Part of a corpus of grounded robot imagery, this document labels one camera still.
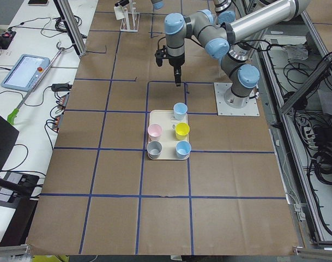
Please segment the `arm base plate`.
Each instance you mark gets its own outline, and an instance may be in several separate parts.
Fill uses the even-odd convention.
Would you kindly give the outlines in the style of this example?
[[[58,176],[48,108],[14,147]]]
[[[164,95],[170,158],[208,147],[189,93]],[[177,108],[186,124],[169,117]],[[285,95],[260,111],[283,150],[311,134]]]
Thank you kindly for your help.
[[[237,97],[233,94],[231,83],[214,83],[216,108],[219,116],[259,116],[257,98],[254,91],[245,97]]]

